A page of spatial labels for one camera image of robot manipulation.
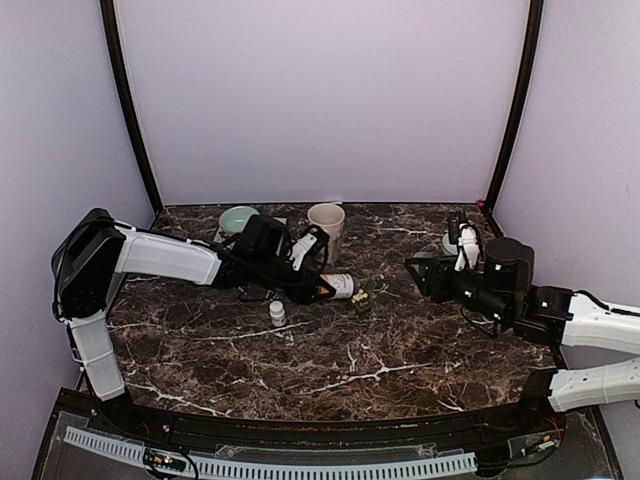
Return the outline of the orange pill bottle grey cap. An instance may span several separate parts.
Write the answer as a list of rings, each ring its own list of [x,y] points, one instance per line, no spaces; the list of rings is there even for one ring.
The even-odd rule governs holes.
[[[333,299],[350,299],[360,290],[359,280],[350,274],[322,274],[319,294]]]

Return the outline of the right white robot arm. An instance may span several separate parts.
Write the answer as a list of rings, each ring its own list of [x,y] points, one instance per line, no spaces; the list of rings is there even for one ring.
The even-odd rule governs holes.
[[[626,361],[571,370],[532,373],[510,424],[521,434],[534,432],[549,410],[567,412],[594,405],[639,400],[639,310],[607,304],[586,290],[532,283],[535,254],[508,237],[490,241],[478,260],[415,255],[404,261],[420,293],[434,303],[455,302],[464,317],[491,322],[481,330],[495,338],[504,331],[555,356],[567,347],[593,347],[628,354]]]

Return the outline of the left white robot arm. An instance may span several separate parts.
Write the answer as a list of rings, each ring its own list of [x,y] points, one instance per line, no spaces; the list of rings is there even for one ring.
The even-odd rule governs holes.
[[[142,274],[191,282],[215,289],[248,284],[281,290],[294,303],[309,305],[334,293],[314,265],[328,255],[329,235],[308,226],[293,241],[286,225],[263,214],[252,215],[243,231],[222,243],[137,229],[115,220],[107,210],[91,210],[54,252],[52,312],[70,336],[74,359],[94,394],[106,401],[103,421],[120,436],[141,427],[140,412],[120,398],[127,393],[107,328],[112,279]]]

